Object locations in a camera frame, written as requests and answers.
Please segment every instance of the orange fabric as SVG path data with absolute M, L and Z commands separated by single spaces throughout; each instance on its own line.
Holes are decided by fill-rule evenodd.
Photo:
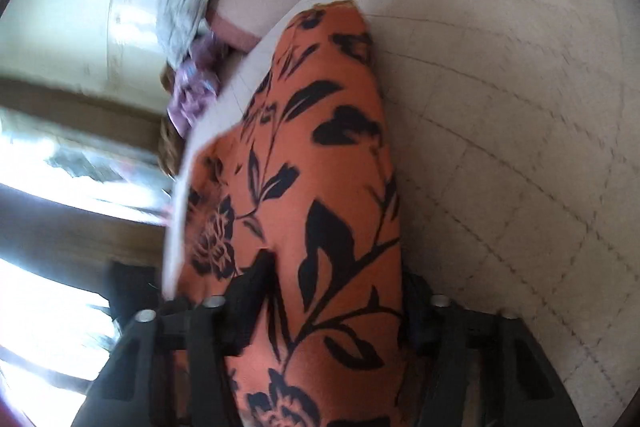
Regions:
M 220 295 L 276 253 L 276 295 L 227 360 L 256 425 L 399 423 L 399 201 L 370 49 L 350 2 L 297 15 L 241 123 L 194 164 L 178 292 Z

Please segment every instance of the floral print cloth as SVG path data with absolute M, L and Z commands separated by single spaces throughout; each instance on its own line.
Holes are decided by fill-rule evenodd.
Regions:
M 351 2 L 284 31 L 241 123 L 196 159 L 178 293 L 224 293 L 261 249 L 278 283 L 227 365 L 245 423 L 386 427 L 404 362 L 399 200 L 371 38 Z

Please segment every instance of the silver screw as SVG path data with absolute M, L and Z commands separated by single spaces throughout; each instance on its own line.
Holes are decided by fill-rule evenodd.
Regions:
M 436 306 L 436 308 L 447 308 L 451 304 L 451 299 L 446 295 L 432 295 L 431 296 L 431 306 Z
M 505 319 L 517 319 L 520 318 L 520 316 L 518 315 L 518 312 L 515 310 L 512 310 L 510 308 L 502 308 L 500 311 L 498 311 L 498 313 L 504 317 Z
M 212 295 L 202 301 L 205 308 L 220 308 L 225 305 L 225 298 L 222 295 Z
M 151 322 L 155 320 L 156 312 L 153 310 L 140 310 L 136 313 L 137 322 Z

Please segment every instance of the grid pattern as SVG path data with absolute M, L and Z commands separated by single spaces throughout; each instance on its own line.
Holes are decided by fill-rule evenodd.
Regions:
M 238 121 L 289 16 L 330 1 L 268 33 L 188 157 Z M 407 261 L 473 309 L 516 309 L 585 426 L 613 425 L 640 385 L 640 2 L 356 1 Z

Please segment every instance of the purple cloth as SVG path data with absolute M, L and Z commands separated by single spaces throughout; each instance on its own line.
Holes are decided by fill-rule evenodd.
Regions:
M 183 138 L 220 92 L 220 80 L 212 70 L 227 53 L 227 46 L 213 32 L 193 41 L 191 57 L 175 73 L 174 93 L 167 107 L 169 118 Z

